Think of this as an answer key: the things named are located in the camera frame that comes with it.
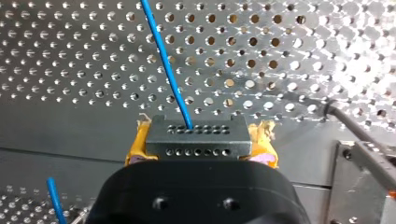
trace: screw hole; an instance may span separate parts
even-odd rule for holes
[[[239,202],[237,202],[236,200],[234,200],[232,198],[228,198],[228,199],[224,200],[223,207],[229,211],[236,211],[241,208]]]
[[[306,17],[305,16],[298,16],[296,21],[299,24],[304,24],[306,22]]]
[[[169,206],[168,200],[164,197],[158,197],[154,199],[154,202],[152,204],[152,208],[154,208],[157,211],[165,210],[168,206]]]

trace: perforated metal sheet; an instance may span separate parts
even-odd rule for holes
[[[330,185],[331,141],[352,138],[321,123],[329,99],[395,143],[394,1],[200,2],[150,1],[193,117],[275,119],[300,183]],[[138,113],[181,119],[138,1],[7,0],[0,15],[0,147],[122,161]]]
[[[318,120],[282,98],[293,91],[394,130],[391,1],[150,3],[200,117]],[[2,101],[177,109],[140,3],[5,1],[2,14]]]

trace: wire insulation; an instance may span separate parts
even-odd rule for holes
[[[49,189],[50,200],[52,201],[52,206],[55,210],[55,215],[59,220],[59,224],[67,224],[66,219],[64,218],[64,210],[62,209],[61,201],[59,200],[55,180],[52,177],[47,179],[47,187]]]
[[[168,76],[169,84],[171,86],[172,92],[175,95],[178,107],[180,107],[181,114],[183,115],[183,119],[186,122],[186,126],[188,129],[192,129],[192,121],[189,114],[189,110],[184,103],[183,97],[178,91],[177,81],[172,71],[171,64],[168,60],[168,55],[166,53],[165,45],[163,44],[163,39],[161,38],[160,33],[157,31],[157,23],[155,22],[154,16],[152,15],[151,8],[149,6],[148,0],[141,0],[143,10],[146,13],[146,17],[148,19],[148,26],[154,36],[154,40],[157,43],[157,47],[160,51],[161,60],[163,61],[163,67],[165,69],[165,73]]]

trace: gray metal bar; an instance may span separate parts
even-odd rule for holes
[[[375,144],[356,142],[351,152],[352,160],[367,168],[385,189],[396,190],[396,168]]]
[[[349,116],[346,115],[342,110],[338,109],[333,105],[330,105],[329,109],[327,110],[327,114],[333,115],[338,118],[338,120],[344,123],[346,127],[350,131],[352,131],[361,141],[371,142],[382,147],[380,143],[378,143],[370,134],[364,131],[355,121],[350,119]]]

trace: yellow clip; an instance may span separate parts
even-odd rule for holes
[[[252,151],[250,158],[256,157],[263,153],[271,154],[275,157],[274,161],[269,161],[268,165],[277,168],[277,153],[271,145],[271,140],[275,138],[273,129],[275,123],[272,120],[262,120],[259,125],[250,124],[248,132],[252,141]]]
[[[137,122],[137,134],[134,138],[134,143],[131,146],[131,150],[125,159],[125,166],[129,165],[132,157],[140,157],[146,160],[158,160],[156,156],[148,156],[146,154],[146,138],[149,133],[149,126],[151,125],[151,119],[146,114],[139,114],[145,117],[144,120]]]

